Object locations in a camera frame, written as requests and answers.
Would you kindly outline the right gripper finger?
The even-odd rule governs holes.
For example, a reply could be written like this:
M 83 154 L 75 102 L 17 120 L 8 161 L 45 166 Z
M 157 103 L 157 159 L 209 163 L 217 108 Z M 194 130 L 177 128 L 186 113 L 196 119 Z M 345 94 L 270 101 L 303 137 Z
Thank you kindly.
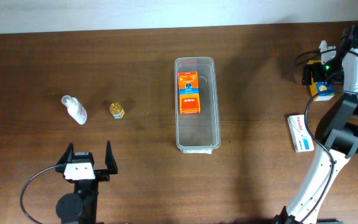
M 312 63 L 307 64 L 303 67 L 303 85 L 311 85 L 313 82 L 318 82 L 321 79 L 320 72 L 321 64 L 320 63 Z
M 342 85 L 344 83 L 344 73 L 334 72 L 327 77 L 327 83 L 330 85 Z

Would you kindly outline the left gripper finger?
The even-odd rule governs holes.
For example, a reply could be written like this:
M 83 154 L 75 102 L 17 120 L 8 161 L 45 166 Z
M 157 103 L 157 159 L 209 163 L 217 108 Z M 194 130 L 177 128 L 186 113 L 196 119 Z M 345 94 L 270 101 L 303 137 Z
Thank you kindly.
M 111 148 L 110 141 L 107 141 L 107 144 L 106 144 L 105 164 L 106 164 L 108 172 L 110 174 L 118 173 L 118 167 L 116 164 L 116 160 L 112 154 L 112 148 Z
M 67 163 L 70 163 L 72 161 L 72 157 L 73 157 L 73 143 L 70 142 L 66 151 L 63 153 L 63 155 L 61 156 L 61 158 L 58 160 L 57 165 L 65 165 Z

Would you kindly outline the yellow blue medicine box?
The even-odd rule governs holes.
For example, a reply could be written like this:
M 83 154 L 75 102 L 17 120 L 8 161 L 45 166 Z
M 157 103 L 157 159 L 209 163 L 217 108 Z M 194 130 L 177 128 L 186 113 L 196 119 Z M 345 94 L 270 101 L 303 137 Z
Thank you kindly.
M 312 64 L 312 63 L 321 64 L 321 61 L 311 60 L 307 64 Z M 314 101 L 329 101 L 331 98 L 334 97 L 334 93 L 332 92 L 333 86 L 326 82 L 313 82 L 311 85 L 307 85 L 307 86 L 309 86 L 311 96 L 314 96 L 317 93 L 321 93 L 314 99 Z

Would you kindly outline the white Panadol box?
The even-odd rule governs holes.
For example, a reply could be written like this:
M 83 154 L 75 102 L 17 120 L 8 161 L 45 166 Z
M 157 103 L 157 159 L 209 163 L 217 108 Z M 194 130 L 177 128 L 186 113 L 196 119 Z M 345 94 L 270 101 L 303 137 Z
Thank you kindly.
M 306 130 L 303 114 L 291 115 L 287 118 L 295 152 L 314 151 L 313 140 Z

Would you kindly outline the orange medicine box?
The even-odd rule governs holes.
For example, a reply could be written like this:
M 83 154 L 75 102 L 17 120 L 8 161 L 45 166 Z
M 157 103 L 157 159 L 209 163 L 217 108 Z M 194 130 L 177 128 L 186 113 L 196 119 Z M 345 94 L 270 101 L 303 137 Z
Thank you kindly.
M 198 72 L 178 73 L 180 114 L 201 113 Z

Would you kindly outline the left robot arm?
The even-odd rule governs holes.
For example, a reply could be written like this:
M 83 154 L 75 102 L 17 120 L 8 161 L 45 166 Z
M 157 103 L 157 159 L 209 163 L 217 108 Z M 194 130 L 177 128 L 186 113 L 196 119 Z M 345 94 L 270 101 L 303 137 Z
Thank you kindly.
M 110 181 L 118 173 L 111 143 L 106 143 L 105 169 L 94 168 L 91 152 L 75 152 L 70 143 L 57 162 L 55 171 L 74 185 L 72 193 L 62 196 L 56 204 L 56 214 L 62 223 L 96 223 L 99 183 Z

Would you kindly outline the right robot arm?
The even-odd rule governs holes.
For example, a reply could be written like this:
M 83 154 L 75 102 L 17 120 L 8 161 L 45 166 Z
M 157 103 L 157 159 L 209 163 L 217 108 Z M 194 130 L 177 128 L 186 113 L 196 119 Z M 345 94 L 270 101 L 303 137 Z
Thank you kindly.
M 314 158 L 293 200 L 273 218 L 274 223 L 317 223 L 319 209 L 335 178 L 350 158 L 358 154 L 358 26 L 344 29 L 338 46 L 322 41 L 303 66 L 303 85 L 341 85 L 340 98 L 321 118 L 315 132 L 308 112 L 294 125 L 307 134 L 300 138 L 315 147 Z

